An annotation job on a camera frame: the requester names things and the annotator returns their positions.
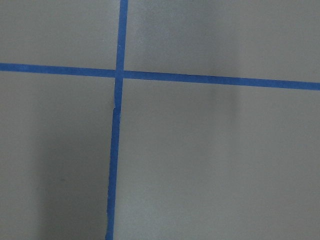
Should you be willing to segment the blue tape line right crosswise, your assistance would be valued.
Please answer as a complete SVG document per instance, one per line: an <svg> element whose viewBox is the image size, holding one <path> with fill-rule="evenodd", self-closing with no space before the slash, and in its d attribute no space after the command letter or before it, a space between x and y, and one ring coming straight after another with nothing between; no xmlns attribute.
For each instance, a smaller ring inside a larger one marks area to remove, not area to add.
<svg viewBox="0 0 320 240"><path fill-rule="evenodd" d="M1 63L0 70L4 72L56 74L56 75L71 75L71 76L105 77L105 78L114 78L116 76L116 71L112 69L49 66L49 65L18 64L18 63ZM320 84L318 82L290 81L290 80L257 79L257 78L241 78L241 77L210 76L210 75L189 75L189 74L145 72L145 71L131 71L131 70L125 70L123 72L123 77L125 79L135 79L135 80L155 80L155 81L167 81L167 82L219 84L219 85L281 88L281 89L312 90L312 91L320 90Z"/></svg>

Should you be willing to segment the blue tape line right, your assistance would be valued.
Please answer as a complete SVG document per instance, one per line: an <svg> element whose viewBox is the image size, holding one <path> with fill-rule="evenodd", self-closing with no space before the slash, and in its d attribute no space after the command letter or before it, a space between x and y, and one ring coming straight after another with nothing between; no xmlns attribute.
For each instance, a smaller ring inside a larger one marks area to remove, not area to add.
<svg viewBox="0 0 320 240"><path fill-rule="evenodd" d="M107 208L106 208L107 227L106 227L106 234L104 237L106 240L112 240L114 238L114 221L115 221L115 206L116 206L118 154L119 154L120 123L121 123L124 65L125 65L128 3L129 2L127 0L121 0L120 6L119 6L116 68L115 68L115 82L114 82L114 101L113 101L114 105L113 105L113 112L112 112L110 162L109 162Z"/></svg>

